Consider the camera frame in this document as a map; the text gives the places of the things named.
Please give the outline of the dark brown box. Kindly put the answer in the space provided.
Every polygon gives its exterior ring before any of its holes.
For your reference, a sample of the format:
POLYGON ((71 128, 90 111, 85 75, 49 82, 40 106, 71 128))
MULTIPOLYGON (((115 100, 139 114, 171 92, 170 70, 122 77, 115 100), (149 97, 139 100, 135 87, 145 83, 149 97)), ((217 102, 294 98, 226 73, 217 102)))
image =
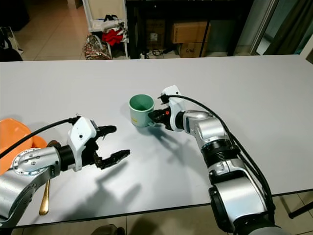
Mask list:
POLYGON ((147 49, 164 49, 166 21, 147 19, 146 23, 147 49))

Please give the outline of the orange plastic plate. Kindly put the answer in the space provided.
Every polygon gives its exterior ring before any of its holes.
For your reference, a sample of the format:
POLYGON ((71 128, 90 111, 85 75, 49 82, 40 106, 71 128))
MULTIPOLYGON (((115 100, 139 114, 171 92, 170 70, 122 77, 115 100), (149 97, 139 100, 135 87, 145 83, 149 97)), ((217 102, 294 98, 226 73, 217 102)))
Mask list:
POLYGON ((51 141, 45 141, 45 139, 43 139, 43 137, 40 137, 38 135, 33 137, 33 147, 37 147, 37 148, 45 148, 45 147, 49 147, 49 144, 56 142, 55 140, 51 140, 51 141))

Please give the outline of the dark robot foot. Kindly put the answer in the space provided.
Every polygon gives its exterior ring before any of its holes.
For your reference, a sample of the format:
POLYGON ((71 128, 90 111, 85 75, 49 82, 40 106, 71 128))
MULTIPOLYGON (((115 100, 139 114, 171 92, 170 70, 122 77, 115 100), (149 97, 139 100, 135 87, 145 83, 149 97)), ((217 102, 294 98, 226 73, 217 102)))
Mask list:
POLYGON ((123 227, 117 227, 114 224, 108 224, 94 229, 90 235, 126 235, 126 232, 123 227))

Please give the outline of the black bag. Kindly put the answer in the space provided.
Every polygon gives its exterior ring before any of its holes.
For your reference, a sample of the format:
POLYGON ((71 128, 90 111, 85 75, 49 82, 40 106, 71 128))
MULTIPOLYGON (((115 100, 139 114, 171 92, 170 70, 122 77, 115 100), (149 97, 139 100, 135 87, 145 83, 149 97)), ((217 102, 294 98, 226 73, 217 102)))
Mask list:
POLYGON ((0 27, 0 62, 23 61, 20 54, 22 50, 14 37, 10 27, 0 27))

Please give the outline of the gold metal spoon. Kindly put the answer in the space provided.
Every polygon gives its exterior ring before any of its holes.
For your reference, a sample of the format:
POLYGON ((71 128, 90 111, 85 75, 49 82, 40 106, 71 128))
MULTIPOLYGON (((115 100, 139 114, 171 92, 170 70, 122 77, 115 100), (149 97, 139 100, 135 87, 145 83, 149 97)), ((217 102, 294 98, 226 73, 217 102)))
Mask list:
MULTIPOLYGON (((49 147, 60 147, 60 143, 58 143, 58 141, 49 144, 49 147)), ((40 209, 39 209, 39 215, 40 216, 45 216, 47 215, 47 213, 49 213, 49 188, 50 188, 50 180, 48 180, 45 183, 45 189, 44 189, 44 193, 43 193, 43 197, 41 200, 41 205, 40 205, 40 209)))

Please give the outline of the orange plastic bowl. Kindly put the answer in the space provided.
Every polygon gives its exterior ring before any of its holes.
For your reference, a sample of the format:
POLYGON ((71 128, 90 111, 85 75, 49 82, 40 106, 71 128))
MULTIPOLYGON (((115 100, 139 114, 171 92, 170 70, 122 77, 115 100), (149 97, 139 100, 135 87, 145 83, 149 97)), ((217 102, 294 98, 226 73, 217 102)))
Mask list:
MULTIPOLYGON (((2 119, 0 121, 0 153, 28 134, 31 134, 31 130, 20 121, 12 118, 2 119)), ((0 159, 0 174, 3 174, 10 168, 14 157, 18 153, 29 148, 45 148, 46 145, 47 141, 45 139, 34 135, 0 159)))

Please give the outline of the red cloth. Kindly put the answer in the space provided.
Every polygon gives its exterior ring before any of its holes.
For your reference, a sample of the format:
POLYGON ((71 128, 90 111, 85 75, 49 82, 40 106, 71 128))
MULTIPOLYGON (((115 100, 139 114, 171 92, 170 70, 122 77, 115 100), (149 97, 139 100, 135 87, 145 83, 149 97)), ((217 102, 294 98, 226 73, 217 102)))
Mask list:
POLYGON ((110 46, 114 46, 119 43, 123 43, 125 40, 125 30, 124 29, 108 29, 103 32, 101 40, 110 46))

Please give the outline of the small printed cardboard box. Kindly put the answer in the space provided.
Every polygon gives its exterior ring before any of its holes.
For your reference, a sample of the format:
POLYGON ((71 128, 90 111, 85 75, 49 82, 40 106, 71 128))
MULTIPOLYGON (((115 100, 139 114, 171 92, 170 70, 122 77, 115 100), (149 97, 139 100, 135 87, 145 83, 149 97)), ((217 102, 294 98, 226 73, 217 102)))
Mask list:
POLYGON ((197 58, 197 57, 204 57, 206 55, 207 45, 205 43, 202 53, 203 43, 183 43, 178 44, 178 52, 181 58, 197 58))

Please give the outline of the large brown cardboard box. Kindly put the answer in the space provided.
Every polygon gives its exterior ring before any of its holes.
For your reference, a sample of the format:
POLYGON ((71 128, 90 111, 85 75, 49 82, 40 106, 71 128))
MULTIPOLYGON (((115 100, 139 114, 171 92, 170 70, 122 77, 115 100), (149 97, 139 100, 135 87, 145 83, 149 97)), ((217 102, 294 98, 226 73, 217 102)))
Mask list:
POLYGON ((208 31, 206 32, 207 22, 179 22, 172 25, 171 41, 174 44, 182 43, 201 43, 208 41, 209 34, 212 28, 208 24, 208 31))

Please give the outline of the black shelf unit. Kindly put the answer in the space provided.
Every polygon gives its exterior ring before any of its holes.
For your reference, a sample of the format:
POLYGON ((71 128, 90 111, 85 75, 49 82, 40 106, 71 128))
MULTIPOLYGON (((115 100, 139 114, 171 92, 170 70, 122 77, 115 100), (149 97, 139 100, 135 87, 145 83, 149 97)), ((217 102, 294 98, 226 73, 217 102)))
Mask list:
POLYGON ((244 25, 254 0, 124 0, 128 29, 128 56, 141 58, 145 46, 145 30, 148 16, 172 20, 228 20, 234 21, 226 55, 233 56, 241 38, 244 25))

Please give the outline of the patterned fabric bag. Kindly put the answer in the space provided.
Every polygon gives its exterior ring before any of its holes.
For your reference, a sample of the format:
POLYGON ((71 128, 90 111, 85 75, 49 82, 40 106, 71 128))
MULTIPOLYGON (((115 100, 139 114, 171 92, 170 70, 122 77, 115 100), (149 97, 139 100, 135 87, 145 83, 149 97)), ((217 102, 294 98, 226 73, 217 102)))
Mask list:
POLYGON ((83 53, 86 60, 112 60, 107 44, 103 45, 101 40, 94 34, 86 37, 83 53))

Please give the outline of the black metal leg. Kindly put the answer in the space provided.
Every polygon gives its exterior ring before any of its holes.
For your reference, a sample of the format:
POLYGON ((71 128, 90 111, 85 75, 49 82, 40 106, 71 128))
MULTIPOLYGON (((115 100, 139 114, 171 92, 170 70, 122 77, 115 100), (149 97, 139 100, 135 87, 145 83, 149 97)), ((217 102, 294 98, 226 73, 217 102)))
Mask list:
POLYGON ((302 214, 304 214, 305 212, 308 212, 310 210, 313 210, 313 202, 309 202, 308 204, 302 206, 301 208, 295 210, 295 211, 291 211, 288 213, 288 217, 293 219, 296 218, 302 214))

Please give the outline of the white rack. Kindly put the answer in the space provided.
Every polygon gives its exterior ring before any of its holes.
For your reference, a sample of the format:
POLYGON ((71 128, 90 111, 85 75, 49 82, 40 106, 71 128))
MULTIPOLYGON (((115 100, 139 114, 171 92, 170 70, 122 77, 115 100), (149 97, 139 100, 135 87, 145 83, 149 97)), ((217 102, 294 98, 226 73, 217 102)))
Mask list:
POLYGON ((90 33, 107 34, 114 30, 123 36, 121 44, 124 48, 125 59, 129 60, 128 53, 128 21, 125 0, 82 0, 88 31, 90 33))

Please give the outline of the green ceramic cup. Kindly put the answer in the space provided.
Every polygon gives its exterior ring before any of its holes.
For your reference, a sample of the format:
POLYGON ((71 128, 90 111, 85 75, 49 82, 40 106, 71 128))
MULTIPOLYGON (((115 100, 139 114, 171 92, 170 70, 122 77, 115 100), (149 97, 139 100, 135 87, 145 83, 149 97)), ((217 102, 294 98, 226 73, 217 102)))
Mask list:
POLYGON ((136 127, 154 127, 155 123, 148 114, 154 111, 154 99, 147 94, 135 94, 128 101, 130 118, 136 127))

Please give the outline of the grey sliding door frame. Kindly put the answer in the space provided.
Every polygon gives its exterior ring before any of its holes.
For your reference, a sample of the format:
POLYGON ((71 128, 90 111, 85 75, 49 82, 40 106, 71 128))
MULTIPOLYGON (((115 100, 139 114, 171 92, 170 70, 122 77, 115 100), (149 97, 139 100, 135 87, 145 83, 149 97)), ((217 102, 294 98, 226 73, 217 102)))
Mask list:
POLYGON ((313 49, 313 0, 253 0, 235 53, 308 54, 313 49))

